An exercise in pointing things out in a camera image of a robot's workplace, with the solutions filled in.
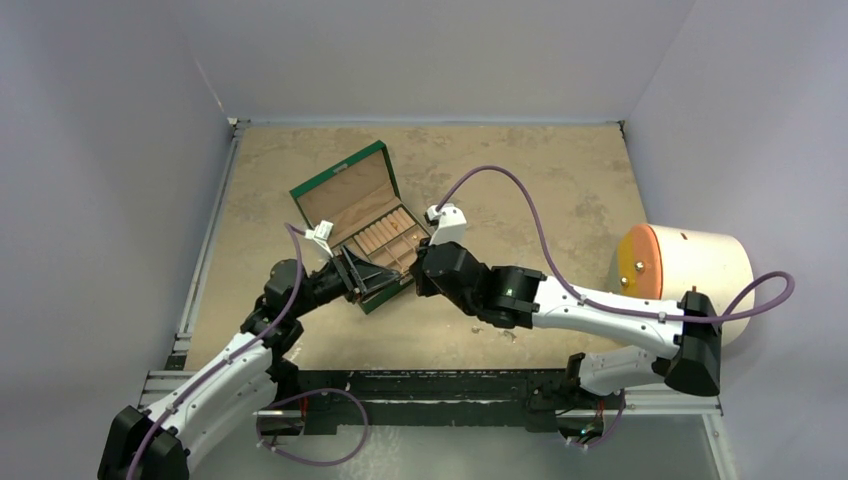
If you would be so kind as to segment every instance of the floor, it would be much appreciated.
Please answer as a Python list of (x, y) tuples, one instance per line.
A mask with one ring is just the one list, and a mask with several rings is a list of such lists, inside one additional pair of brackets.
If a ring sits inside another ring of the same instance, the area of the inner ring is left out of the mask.
[[(560, 270), (581, 286), (606, 288), (618, 239), (645, 221), (617, 124), (251, 127), (227, 192), (186, 370), (199, 369), (224, 347), (271, 266), (294, 257), (283, 223), (304, 222), (289, 189), (375, 140), (388, 145), (401, 197), (416, 214), (473, 167), (512, 171), (537, 204)], [(506, 177), (484, 172), (453, 201), (469, 222), (464, 246), (480, 261), (550, 271), (527, 205)], [(314, 249), (304, 253), (308, 271), (321, 266)], [(302, 321), (306, 332), (287, 356), (307, 369), (563, 367), (573, 353), (618, 347), (580, 332), (496, 329), (412, 289), (367, 316), (338, 300)]]

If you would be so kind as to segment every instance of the white connector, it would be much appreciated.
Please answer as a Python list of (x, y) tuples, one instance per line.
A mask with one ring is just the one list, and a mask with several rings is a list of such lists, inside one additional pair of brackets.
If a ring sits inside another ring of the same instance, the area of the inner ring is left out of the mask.
[(304, 232), (303, 237), (318, 246), (318, 251), (321, 256), (331, 258), (333, 251), (327, 241), (330, 239), (330, 233), (333, 231), (333, 224), (326, 220), (321, 220), (314, 229), (309, 229)]
[(436, 225), (436, 231), (430, 236), (430, 245), (439, 245), (447, 242), (462, 242), (465, 235), (467, 222), (462, 210), (456, 208), (452, 203), (446, 203), (441, 210), (436, 210), (431, 205), (425, 213), (427, 223)]

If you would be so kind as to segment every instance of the open box lid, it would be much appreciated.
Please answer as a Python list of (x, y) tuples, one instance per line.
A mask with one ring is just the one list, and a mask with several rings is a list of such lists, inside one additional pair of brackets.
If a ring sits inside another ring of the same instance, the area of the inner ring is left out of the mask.
[(335, 247), (401, 204), (386, 144), (376, 141), (289, 191), (311, 227), (334, 224)]

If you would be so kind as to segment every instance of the gray wall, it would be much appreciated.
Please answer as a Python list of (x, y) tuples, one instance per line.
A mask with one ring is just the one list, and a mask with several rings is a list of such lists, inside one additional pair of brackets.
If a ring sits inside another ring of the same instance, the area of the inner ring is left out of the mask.
[(694, 0), (171, 0), (229, 116), (621, 120)]
[(848, 465), (846, 52), (842, 0), (699, 0), (627, 130), (651, 221), (733, 234), (756, 271), (797, 278), (724, 366), (749, 478), (845, 478)]
[(93, 478), (162, 366), (228, 147), (163, 1), (0, 6), (2, 476)]

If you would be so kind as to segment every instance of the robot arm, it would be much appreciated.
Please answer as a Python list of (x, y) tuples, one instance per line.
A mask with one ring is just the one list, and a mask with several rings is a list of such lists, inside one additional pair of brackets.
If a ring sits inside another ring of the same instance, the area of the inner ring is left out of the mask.
[[(112, 421), (97, 478), (125, 480), (142, 438), (151, 428), (153, 440), (142, 455), (133, 480), (188, 479), (206, 454), (237, 425), (275, 400), (297, 389), (297, 367), (283, 358), (303, 333), (298, 318), (336, 298), (367, 298), (393, 284), (400, 274), (371, 264), (343, 247), (318, 271), (302, 273), (300, 293), (288, 314), (237, 358), (231, 352), (252, 342), (268, 328), (288, 301), (298, 271), (295, 260), (277, 263), (253, 312), (229, 344), (180, 388), (144, 411), (126, 407)], [(221, 361), (225, 368), (213, 370)], [(201, 385), (180, 405), (174, 399), (195, 382)], [(164, 422), (156, 424), (162, 414)]]
[[(489, 268), (479, 262), (459, 244), (466, 221), (454, 205), (430, 207), (425, 216), (436, 231), (429, 241), (422, 241), (410, 268), (418, 295), (444, 295), (466, 315), (498, 328), (564, 328), (630, 345), (607, 354), (572, 356), (569, 363), (579, 365), (579, 385), (593, 394), (662, 382), (683, 393), (718, 395), (721, 327), (664, 321), (666, 315), (714, 316), (705, 295), (687, 292), (675, 302), (575, 287), (580, 294), (575, 297), (542, 272), (517, 266)], [(604, 312), (585, 304), (587, 298), (656, 318)]]

